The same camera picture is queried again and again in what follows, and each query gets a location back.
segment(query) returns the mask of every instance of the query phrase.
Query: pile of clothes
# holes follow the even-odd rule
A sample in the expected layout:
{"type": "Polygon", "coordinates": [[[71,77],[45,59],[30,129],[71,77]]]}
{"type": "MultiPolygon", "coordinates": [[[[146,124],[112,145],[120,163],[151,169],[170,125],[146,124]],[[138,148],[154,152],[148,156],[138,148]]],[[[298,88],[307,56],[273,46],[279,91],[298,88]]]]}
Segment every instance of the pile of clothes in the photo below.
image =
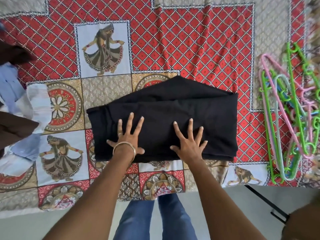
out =
{"type": "Polygon", "coordinates": [[[40,135],[52,117],[45,84],[26,90],[14,65],[32,60],[20,46],[0,41],[0,173],[20,176],[39,155],[40,135]]]}

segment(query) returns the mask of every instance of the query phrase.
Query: floor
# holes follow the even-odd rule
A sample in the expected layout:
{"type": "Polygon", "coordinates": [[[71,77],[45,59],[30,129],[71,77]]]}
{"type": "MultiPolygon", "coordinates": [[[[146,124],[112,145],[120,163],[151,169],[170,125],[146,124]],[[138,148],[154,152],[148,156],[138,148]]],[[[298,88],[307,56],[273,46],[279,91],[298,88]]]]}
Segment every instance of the floor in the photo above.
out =
{"type": "MultiPolygon", "coordinates": [[[[310,188],[268,186],[254,186],[254,189],[286,213],[304,206],[319,192],[317,189],[310,188]]],[[[270,214],[271,208],[268,205],[244,186],[226,188],[226,192],[268,240],[280,239],[283,224],[270,214]]],[[[179,199],[191,217],[198,240],[210,239],[199,194],[181,193],[179,199]]],[[[113,238],[127,204],[127,202],[117,202],[109,239],[113,238]]],[[[40,240],[66,212],[66,210],[56,210],[0,219],[1,239],[40,240]]],[[[162,239],[162,223],[158,202],[154,206],[150,229],[152,231],[150,240],[162,239]]]]}

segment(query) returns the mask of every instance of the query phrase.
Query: black cloth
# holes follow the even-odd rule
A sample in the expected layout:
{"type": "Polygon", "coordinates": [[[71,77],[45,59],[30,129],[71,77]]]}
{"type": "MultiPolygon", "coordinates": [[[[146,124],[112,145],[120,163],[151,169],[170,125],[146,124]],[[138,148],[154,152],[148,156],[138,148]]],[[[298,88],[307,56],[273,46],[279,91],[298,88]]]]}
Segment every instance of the black cloth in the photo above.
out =
{"type": "Polygon", "coordinates": [[[144,122],[138,146],[145,149],[134,162],[178,160],[170,149],[179,146],[173,122],[177,121],[187,137],[189,119],[193,118],[194,135],[203,126],[202,140],[208,145],[202,153],[204,159],[232,161],[238,150],[237,136],[238,94],[175,76],[172,79],[130,93],[109,104],[87,109],[94,137],[97,161],[108,161],[112,147],[106,140],[117,141],[118,120],[123,121],[123,132],[130,112],[134,112],[132,133],[140,119],[144,122]]]}

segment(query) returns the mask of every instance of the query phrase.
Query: bangle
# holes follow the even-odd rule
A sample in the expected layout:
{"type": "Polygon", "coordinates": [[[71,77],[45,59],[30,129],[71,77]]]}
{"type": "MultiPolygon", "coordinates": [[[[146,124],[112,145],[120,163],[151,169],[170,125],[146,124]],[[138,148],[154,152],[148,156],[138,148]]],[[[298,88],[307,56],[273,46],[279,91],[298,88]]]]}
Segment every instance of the bangle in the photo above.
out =
{"type": "Polygon", "coordinates": [[[129,143],[129,142],[127,142],[127,141],[122,141],[122,142],[119,142],[118,144],[116,144],[116,145],[114,146],[114,148],[113,148],[112,155],[115,153],[115,149],[117,148],[117,146],[118,146],[118,145],[121,145],[121,144],[127,144],[127,145],[129,145],[129,146],[133,149],[133,153],[134,153],[134,156],[133,156],[133,159],[132,159],[132,161],[133,161],[134,158],[136,157],[136,149],[134,148],[134,146],[133,146],[131,143],[129,143]]]}

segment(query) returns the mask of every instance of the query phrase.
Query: jeans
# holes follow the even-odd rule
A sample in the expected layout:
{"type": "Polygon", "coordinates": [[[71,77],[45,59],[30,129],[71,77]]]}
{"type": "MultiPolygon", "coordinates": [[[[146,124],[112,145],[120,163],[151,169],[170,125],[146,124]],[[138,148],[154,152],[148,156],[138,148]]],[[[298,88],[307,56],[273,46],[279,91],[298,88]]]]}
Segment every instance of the jeans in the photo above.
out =
{"type": "MultiPolygon", "coordinates": [[[[176,193],[158,197],[162,240],[197,240],[191,219],[176,193]]],[[[131,201],[124,211],[113,240],[149,240],[154,201],[131,201]]]]}

